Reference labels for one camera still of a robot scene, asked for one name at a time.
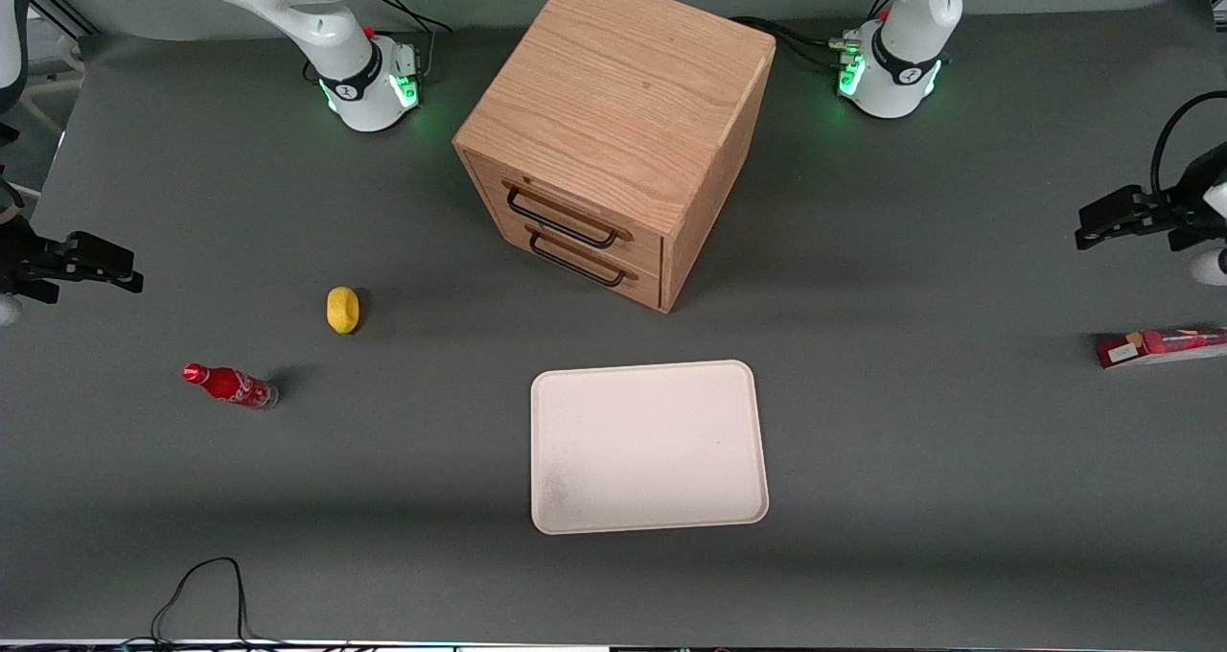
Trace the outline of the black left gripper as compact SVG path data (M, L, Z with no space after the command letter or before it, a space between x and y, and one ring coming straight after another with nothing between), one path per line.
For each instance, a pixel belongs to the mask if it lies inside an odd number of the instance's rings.
M1141 185L1121 185L1079 210L1075 232L1079 250L1108 239L1160 232L1167 236L1173 253L1225 238L1225 214L1215 210L1205 195L1225 183L1226 146L1218 144L1198 155L1174 185L1162 189L1160 167L1164 149L1158 144L1148 163L1151 194Z

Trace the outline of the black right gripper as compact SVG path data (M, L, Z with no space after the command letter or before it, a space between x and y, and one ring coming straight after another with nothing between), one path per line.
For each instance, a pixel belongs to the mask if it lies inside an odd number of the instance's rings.
M144 275L134 270L133 250L83 231L70 233L65 241L43 238L23 215L4 220L1 293L56 305L60 289L49 277L64 282L102 282L128 293L144 290Z

